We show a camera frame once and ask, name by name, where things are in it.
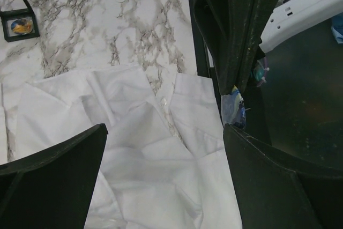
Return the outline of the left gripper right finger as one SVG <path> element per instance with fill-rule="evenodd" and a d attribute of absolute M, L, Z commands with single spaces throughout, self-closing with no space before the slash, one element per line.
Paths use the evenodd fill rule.
<path fill-rule="evenodd" d="M 342 171 L 297 158 L 226 124 L 243 228 L 342 228 Z"/>

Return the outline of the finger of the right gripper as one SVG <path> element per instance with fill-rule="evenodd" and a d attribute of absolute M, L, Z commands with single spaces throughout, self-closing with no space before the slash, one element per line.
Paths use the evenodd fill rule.
<path fill-rule="evenodd" d="M 236 83 L 252 6 L 253 0 L 195 0 L 195 20 L 212 55 L 222 95 Z"/>
<path fill-rule="evenodd" d="M 248 15 L 249 27 L 245 36 L 242 62 L 235 83 L 240 92 L 244 92 L 247 87 L 253 61 L 259 44 L 262 42 L 262 32 L 277 2 L 278 0 L 253 0 L 252 2 L 252 10 Z"/>

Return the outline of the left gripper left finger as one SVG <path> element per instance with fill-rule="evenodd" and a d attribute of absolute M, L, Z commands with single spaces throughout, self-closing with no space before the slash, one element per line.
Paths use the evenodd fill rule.
<path fill-rule="evenodd" d="M 1 228 L 83 228 L 107 135 L 97 124 L 1 165 Z"/>

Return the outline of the round blue brooch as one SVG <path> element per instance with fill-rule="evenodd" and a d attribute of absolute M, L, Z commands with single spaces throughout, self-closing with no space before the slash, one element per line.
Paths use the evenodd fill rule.
<path fill-rule="evenodd" d="M 221 96 L 221 117 L 223 124 L 231 124 L 241 130 L 245 129 L 246 114 L 243 97 L 236 86 L 231 94 Z"/>

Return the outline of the white shirt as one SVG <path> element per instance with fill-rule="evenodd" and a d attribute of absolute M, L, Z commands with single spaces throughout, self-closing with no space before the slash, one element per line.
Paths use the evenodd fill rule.
<path fill-rule="evenodd" d="M 241 228 L 211 79 L 179 73 L 168 123 L 136 64 L 25 83 L 15 158 L 89 129 L 107 140 L 82 228 Z"/>

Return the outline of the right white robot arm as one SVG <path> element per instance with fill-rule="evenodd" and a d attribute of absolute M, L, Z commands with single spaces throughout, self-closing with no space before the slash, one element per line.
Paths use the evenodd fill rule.
<path fill-rule="evenodd" d="M 258 50 L 342 13 L 342 0 L 193 0 L 199 30 L 212 55 L 219 92 L 244 91 Z"/>

